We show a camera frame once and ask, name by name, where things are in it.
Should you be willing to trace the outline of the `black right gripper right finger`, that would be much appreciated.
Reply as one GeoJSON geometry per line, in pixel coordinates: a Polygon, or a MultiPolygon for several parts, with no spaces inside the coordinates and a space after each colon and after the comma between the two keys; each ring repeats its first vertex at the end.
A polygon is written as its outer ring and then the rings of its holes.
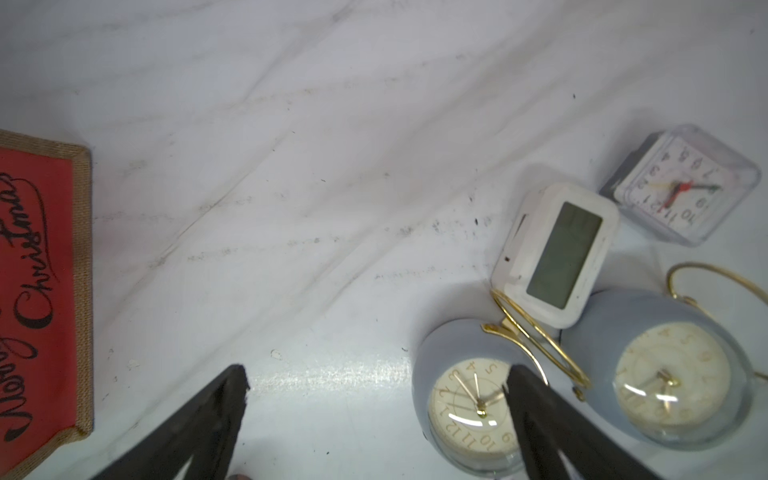
{"type": "Polygon", "coordinates": [[[596,428],[529,368],[513,366],[504,387],[531,479],[655,479],[657,475],[596,428]]]}

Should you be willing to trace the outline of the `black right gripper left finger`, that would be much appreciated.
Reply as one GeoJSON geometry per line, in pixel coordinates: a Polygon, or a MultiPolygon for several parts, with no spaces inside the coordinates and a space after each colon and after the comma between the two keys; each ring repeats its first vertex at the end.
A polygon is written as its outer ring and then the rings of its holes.
{"type": "Polygon", "coordinates": [[[225,479],[247,406],[245,367],[225,368],[98,479],[225,479]]]}

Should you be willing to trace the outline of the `small white digital clock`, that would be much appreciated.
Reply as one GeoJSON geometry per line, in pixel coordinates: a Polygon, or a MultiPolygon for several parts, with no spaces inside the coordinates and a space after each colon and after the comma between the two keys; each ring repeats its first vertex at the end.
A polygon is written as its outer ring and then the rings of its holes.
{"type": "Polygon", "coordinates": [[[617,206],[570,183],[529,192],[491,275],[491,286],[535,320],[579,320],[620,223],[617,206]]]}

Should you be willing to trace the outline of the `small white square clock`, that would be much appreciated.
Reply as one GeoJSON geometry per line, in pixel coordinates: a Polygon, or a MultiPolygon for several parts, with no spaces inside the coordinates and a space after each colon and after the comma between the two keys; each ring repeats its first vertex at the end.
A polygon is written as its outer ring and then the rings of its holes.
{"type": "Polygon", "coordinates": [[[760,167],[693,124],[650,134],[600,194],[659,239],[696,247],[759,185],[760,167]]]}

